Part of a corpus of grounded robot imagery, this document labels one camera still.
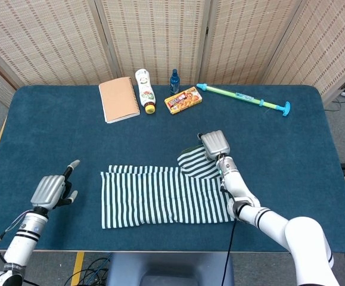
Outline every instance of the brown notebook cover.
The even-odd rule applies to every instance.
[[[103,112],[107,123],[140,114],[131,78],[121,77],[99,85]]]

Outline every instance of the white robotic arm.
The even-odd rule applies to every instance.
[[[286,248],[294,259],[297,285],[339,285],[331,267],[334,258],[320,224],[309,217],[287,220],[272,210],[261,207],[249,191],[233,159],[221,130],[199,134],[210,159],[222,174],[222,188],[231,195],[228,213],[249,223]]]
[[[30,201],[33,210],[22,214],[25,217],[4,257],[0,253],[0,258],[4,262],[4,269],[0,271],[0,286],[21,286],[25,282],[25,268],[48,222],[48,212],[73,203],[77,197],[77,191],[73,191],[69,196],[72,184],[68,178],[78,164],[79,160],[76,160],[67,166],[63,175],[45,176],[40,181]],[[22,216],[0,235],[0,241]]]

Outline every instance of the snack box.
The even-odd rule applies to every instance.
[[[203,98],[193,86],[192,88],[188,88],[185,91],[166,98],[164,102],[166,103],[171,114],[175,114],[202,102],[202,100]]]

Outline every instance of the small blue bottle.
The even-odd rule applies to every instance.
[[[178,76],[178,70],[172,70],[172,76],[170,78],[170,91],[171,95],[179,93],[180,77]]]

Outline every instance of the white bottle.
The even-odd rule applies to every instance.
[[[154,113],[156,99],[150,83],[150,74],[145,69],[140,69],[136,71],[135,78],[138,82],[139,97],[142,106],[146,109],[146,113]]]

